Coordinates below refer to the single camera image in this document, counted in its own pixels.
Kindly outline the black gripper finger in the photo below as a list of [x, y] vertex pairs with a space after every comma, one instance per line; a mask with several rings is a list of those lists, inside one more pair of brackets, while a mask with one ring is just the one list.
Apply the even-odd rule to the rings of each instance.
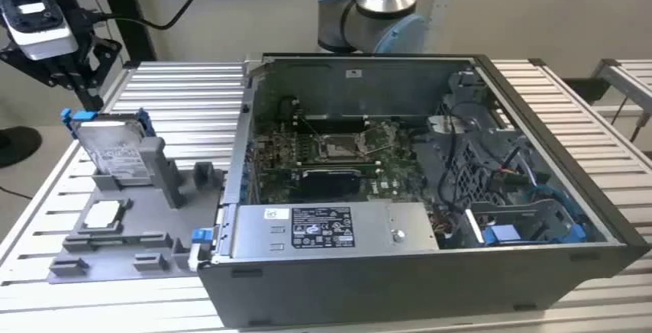
[[44, 85], [70, 89], [70, 82], [58, 57], [30, 60], [20, 50], [1, 50], [1, 61]]
[[93, 38], [80, 47], [80, 57], [76, 59], [76, 69], [80, 83], [76, 96], [84, 108], [101, 108], [104, 101], [100, 97], [101, 85], [109, 74], [122, 45], [116, 40]]

